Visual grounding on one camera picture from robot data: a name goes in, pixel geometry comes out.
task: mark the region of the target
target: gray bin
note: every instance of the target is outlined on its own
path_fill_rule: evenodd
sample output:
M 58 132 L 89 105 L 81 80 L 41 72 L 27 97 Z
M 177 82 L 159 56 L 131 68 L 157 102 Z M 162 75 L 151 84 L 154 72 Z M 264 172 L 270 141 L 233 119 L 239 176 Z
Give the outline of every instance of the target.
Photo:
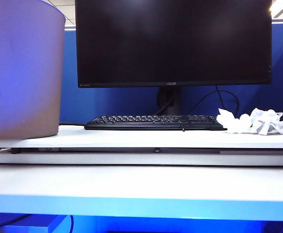
M 58 133 L 64 25 L 41 0 L 0 0 L 0 139 Z

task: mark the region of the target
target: crumpled tissue paper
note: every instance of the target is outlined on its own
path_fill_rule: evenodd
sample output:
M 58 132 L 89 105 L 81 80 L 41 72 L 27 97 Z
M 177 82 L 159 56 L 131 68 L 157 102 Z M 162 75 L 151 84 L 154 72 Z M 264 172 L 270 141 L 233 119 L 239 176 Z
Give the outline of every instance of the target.
M 255 108 L 250 116 L 242 114 L 239 119 L 234 118 L 234 115 L 224 109 L 218 109 L 220 115 L 217 116 L 217 121 L 227 129 L 228 133 L 258 133 L 267 135 L 268 133 L 283 134 L 283 121 L 280 117 L 283 113 L 276 113 L 270 109 L 263 111 Z

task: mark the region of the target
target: asus logo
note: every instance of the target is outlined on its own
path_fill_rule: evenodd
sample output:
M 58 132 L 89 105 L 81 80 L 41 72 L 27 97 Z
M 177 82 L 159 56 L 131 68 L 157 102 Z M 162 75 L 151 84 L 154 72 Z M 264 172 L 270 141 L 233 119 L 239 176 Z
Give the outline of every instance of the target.
M 166 83 L 167 86 L 173 86 L 173 85 L 176 85 L 176 82 L 169 82 L 169 83 Z

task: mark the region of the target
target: keyboard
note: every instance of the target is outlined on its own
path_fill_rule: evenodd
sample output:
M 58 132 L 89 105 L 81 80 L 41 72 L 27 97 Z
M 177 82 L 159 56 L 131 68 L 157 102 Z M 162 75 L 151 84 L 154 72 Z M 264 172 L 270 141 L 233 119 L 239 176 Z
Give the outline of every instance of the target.
M 214 116 L 101 116 L 88 122 L 86 130 L 225 130 Z

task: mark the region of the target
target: blue wall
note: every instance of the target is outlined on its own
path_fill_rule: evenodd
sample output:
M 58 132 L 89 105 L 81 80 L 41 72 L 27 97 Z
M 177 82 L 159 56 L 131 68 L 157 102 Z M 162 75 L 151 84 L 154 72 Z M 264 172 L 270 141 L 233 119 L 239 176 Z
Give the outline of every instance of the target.
M 157 87 L 93 88 L 77 87 L 75 32 L 65 32 L 64 69 L 61 101 L 61 122 L 85 123 L 101 115 L 150 115 L 157 111 Z M 239 114 L 250 113 L 255 107 L 268 110 L 283 109 L 283 24 L 272 25 L 272 83 L 268 85 L 219 86 L 234 93 L 240 100 Z M 183 112 L 187 112 L 214 86 L 182 87 Z M 235 99 L 222 94 L 225 106 L 234 111 Z M 213 94 L 199 105 L 194 114 L 217 115 L 221 107 Z

